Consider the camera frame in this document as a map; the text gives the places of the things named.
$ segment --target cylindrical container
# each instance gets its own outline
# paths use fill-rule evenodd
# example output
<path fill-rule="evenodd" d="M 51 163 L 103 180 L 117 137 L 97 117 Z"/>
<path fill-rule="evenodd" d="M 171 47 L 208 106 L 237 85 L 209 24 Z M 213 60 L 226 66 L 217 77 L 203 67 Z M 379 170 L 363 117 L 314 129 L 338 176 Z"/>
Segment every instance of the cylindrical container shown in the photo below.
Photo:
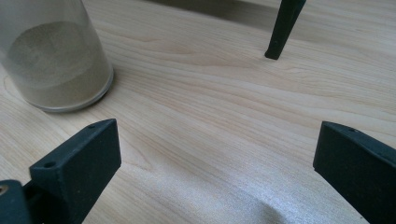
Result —
<path fill-rule="evenodd" d="M 80 0 L 0 0 L 0 62 L 22 97 L 49 112 L 94 103 L 113 79 Z"/>

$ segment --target black leg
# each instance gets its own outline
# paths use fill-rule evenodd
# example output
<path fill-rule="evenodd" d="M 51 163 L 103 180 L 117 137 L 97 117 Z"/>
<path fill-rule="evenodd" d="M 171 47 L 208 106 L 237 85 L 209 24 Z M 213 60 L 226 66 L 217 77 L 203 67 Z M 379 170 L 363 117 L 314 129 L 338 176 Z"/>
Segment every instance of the black leg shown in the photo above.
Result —
<path fill-rule="evenodd" d="M 305 0 L 282 0 L 265 57 L 274 60 L 279 58 L 304 4 Z"/>

